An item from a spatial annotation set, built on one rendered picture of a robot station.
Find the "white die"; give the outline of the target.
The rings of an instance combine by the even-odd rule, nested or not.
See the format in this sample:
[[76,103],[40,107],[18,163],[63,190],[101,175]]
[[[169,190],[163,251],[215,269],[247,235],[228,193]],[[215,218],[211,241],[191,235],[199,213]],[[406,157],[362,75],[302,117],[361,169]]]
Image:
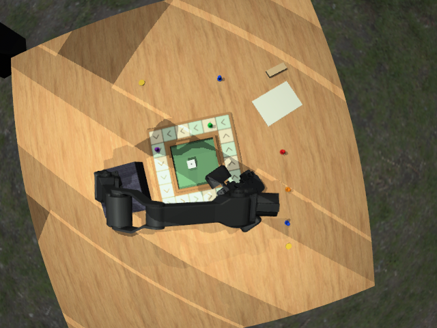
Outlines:
[[187,161],[187,165],[188,165],[188,168],[189,168],[189,169],[190,169],[190,168],[197,167],[197,166],[196,166],[195,159]]

